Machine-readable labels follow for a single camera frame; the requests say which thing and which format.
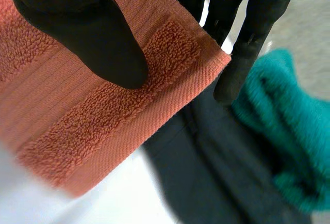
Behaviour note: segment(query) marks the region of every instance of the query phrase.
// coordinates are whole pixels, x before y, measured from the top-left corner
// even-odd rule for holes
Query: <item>dark gray fabric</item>
[[[270,145],[218,105],[213,89],[143,145],[173,211],[185,224],[311,223],[273,186],[281,162]]]

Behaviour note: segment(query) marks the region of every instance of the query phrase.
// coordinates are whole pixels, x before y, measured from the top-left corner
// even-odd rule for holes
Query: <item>orange towel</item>
[[[116,0],[150,77],[127,90],[0,0],[0,140],[20,165],[79,196],[201,93],[229,56],[176,0]]]

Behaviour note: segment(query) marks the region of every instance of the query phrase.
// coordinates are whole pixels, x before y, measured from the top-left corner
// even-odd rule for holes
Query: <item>terry cloth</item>
[[[142,89],[105,82],[0,0],[0,140],[20,165],[79,196],[230,61],[176,0],[116,0],[146,55]]]
[[[255,62],[233,110],[277,149],[274,182],[285,199],[308,212],[330,209],[330,102],[299,86],[287,50]]]

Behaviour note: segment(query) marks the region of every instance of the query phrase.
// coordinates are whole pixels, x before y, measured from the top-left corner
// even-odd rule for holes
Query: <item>gray floor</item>
[[[234,41],[245,17],[248,0],[237,14],[230,39]],[[301,85],[312,95],[330,100],[330,0],[292,0],[274,25],[264,51],[285,47],[293,52]],[[330,212],[315,213],[315,224],[330,224]]]

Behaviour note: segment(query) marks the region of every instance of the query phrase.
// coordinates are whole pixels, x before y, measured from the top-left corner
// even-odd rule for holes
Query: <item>fabric fold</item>
[[[233,110],[276,148],[283,166],[274,182],[284,198],[308,212],[330,209],[330,102],[299,86],[287,50],[256,61]]]

